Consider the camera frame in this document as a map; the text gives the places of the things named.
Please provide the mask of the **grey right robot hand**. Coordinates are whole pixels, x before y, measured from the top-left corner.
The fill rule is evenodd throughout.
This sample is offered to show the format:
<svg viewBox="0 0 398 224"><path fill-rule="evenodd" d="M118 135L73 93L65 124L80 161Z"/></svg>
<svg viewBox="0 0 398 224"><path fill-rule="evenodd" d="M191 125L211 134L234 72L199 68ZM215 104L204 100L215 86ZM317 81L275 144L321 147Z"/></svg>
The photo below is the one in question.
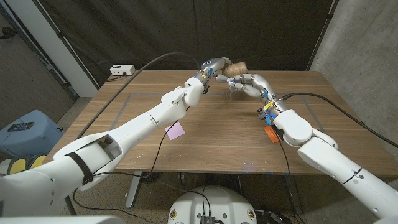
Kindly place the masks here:
<svg viewBox="0 0 398 224"><path fill-rule="evenodd" d="M266 110L278 116L289 108L279 99L269 82L260 74L240 74L227 78L231 91L243 91L247 95L257 98Z"/></svg>

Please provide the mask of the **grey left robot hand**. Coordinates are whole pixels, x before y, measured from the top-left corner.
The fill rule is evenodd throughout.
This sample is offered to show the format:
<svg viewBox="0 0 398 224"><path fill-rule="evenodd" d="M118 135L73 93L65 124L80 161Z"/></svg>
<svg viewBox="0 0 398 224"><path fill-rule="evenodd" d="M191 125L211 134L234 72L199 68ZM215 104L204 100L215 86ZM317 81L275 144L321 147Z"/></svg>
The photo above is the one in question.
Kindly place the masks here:
<svg viewBox="0 0 398 224"><path fill-rule="evenodd" d="M217 82L227 82L228 77L220 74L219 71L231 64L231 60L226 57L210 59L200 66L201 75L199 75L197 78L200 79L203 84L208 83L213 77L215 77Z"/></svg>

